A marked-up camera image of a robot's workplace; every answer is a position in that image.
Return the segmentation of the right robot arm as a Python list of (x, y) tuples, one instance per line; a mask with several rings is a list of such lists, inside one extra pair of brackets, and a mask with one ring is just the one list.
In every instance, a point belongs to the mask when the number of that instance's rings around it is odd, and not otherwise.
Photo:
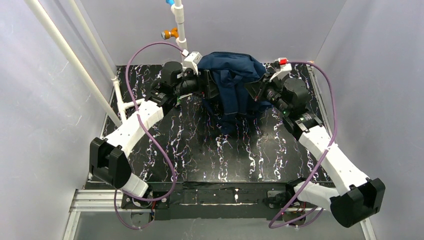
[(309, 91), (301, 79), (272, 80), (269, 77), (246, 83), (245, 88), (255, 101), (268, 101), (283, 117), (285, 128), (315, 158), (316, 167), (323, 167), (334, 187), (313, 183), (312, 171), (285, 185), (285, 193), (268, 197), (270, 205), (280, 208), (269, 227), (281, 217), (293, 202), (311, 203), (329, 210), (345, 228), (377, 214), (381, 210), (386, 186), (359, 170), (327, 133), (323, 122), (307, 109)]

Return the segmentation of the navy blue backpack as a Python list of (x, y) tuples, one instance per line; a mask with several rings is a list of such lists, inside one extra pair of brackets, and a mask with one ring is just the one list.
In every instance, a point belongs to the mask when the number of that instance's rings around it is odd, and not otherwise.
[(214, 114), (213, 101), (219, 101), (223, 113), (217, 122), (224, 135), (236, 131), (238, 117), (255, 119), (272, 107), (268, 101), (254, 101), (245, 84), (257, 82), (267, 73), (263, 63), (245, 53), (215, 51), (204, 55), (197, 64), (199, 70), (209, 70), (219, 95), (202, 101), (206, 109)]

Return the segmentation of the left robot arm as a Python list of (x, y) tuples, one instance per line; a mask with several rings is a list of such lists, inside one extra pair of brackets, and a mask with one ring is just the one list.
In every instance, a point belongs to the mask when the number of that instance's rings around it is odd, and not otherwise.
[(137, 111), (105, 138), (91, 141), (89, 172), (134, 199), (149, 201), (149, 186), (132, 172), (128, 157), (149, 128), (177, 104), (178, 98), (189, 94), (206, 98), (219, 94), (211, 71), (197, 70), (195, 66), (184, 70), (176, 61), (165, 63), (160, 78), (152, 83), (145, 98), (136, 103)]

